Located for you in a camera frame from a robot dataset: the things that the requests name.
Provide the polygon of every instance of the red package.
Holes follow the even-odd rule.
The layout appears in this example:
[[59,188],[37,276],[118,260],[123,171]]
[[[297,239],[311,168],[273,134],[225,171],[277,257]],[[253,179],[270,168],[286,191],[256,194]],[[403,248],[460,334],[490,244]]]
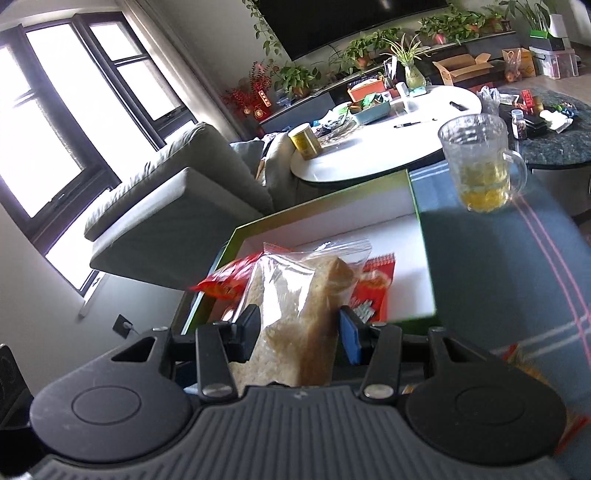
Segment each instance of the red package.
[[394,254],[370,258],[353,291],[349,306],[364,323],[386,322],[387,293],[394,278]]
[[[289,250],[276,245],[265,244],[267,253],[285,253]],[[202,291],[208,297],[223,300],[240,300],[246,285],[251,277],[252,269],[255,263],[265,255],[265,251],[248,255],[244,258],[238,258],[214,273],[208,275],[194,287],[189,287],[192,291]]]

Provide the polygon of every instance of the mug handle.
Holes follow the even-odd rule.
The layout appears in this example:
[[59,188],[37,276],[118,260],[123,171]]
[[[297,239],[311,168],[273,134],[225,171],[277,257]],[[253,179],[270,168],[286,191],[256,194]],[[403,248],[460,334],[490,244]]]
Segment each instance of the mug handle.
[[525,160],[523,159],[523,157],[514,150],[505,150],[503,152],[503,158],[507,162],[514,164],[518,170],[519,175],[517,185],[514,186],[514,183],[511,182],[511,194],[512,196],[515,196],[524,189],[525,184],[527,182],[527,165],[525,164]]

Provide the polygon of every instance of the plastic bag with items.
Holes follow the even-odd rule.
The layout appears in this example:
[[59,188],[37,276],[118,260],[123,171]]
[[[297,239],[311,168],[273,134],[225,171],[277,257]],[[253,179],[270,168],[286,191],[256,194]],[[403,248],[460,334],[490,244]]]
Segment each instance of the plastic bag with items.
[[505,80],[508,83],[521,80],[521,49],[511,50],[505,62]]
[[240,393],[247,385],[271,382],[330,382],[339,308],[349,303],[370,253],[371,244],[362,239],[313,252],[266,254],[256,262],[235,317],[250,304],[261,309],[261,333],[250,360],[230,364]]
[[499,105],[501,104],[501,94],[499,93],[499,90],[484,86],[476,95],[478,95],[482,104],[482,113],[499,116]]

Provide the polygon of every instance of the floor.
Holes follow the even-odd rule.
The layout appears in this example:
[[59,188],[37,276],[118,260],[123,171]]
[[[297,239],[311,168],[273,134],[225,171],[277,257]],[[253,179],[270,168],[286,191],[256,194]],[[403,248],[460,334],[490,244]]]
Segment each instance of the floor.
[[578,77],[552,80],[539,76],[516,83],[515,87],[554,90],[591,104],[591,47],[578,44],[573,47],[585,65],[580,69]]

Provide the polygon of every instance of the potted plant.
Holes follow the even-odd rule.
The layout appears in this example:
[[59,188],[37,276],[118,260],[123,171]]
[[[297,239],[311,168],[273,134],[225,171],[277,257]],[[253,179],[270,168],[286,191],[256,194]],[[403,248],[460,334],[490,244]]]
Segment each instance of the potted plant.
[[369,52],[374,49],[375,35],[356,38],[349,43],[343,54],[345,57],[357,62],[360,69],[367,68],[372,60],[369,58]]
[[[551,0],[542,0],[544,4],[551,3]],[[528,0],[503,0],[499,5],[506,6],[505,15],[517,18],[517,12],[529,23],[531,36],[547,37],[550,28],[550,12],[542,4],[534,4],[532,7]]]
[[285,65],[275,75],[279,81],[275,83],[275,88],[281,86],[287,93],[297,97],[305,98],[310,94],[311,84],[315,80],[320,80],[322,74],[317,68],[311,70],[302,65]]
[[397,27],[385,28],[374,34],[374,51],[383,53],[390,50],[391,42],[399,39],[400,29]]
[[480,28],[486,23],[486,16],[472,10],[460,11],[450,5],[448,14],[443,15],[442,30],[448,41],[461,43],[463,40],[478,38]]
[[421,24],[421,28],[419,28],[416,31],[417,34],[422,35],[425,38],[434,40],[435,43],[439,45],[445,45],[447,43],[445,33],[443,32],[444,21],[442,18],[422,18],[421,20],[419,20],[419,23]]
[[422,18],[417,33],[433,38],[441,45],[449,41],[461,43],[462,40],[478,38],[485,23],[485,15],[472,10],[460,11],[452,4],[448,13]]
[[486,21],[483,26],[484,32],[487,33],[500,33],[511,30],[509,21],[505,19],[501,7],[498,5],[488,5],[484,7],[488,12],[485,14]]
[[424,87],[427,82],[423,74],[419,71],[417,66],[414,64],[415,60],[419,60],[423,56],[429,47],[424,47],[420,40],[418,40],[418,34],[406,45],[405,35],[398,42],[390,42],[390,50],[398,61],[404,66],[404,73],[406,76],[406,84],[409,90],[415,88]]

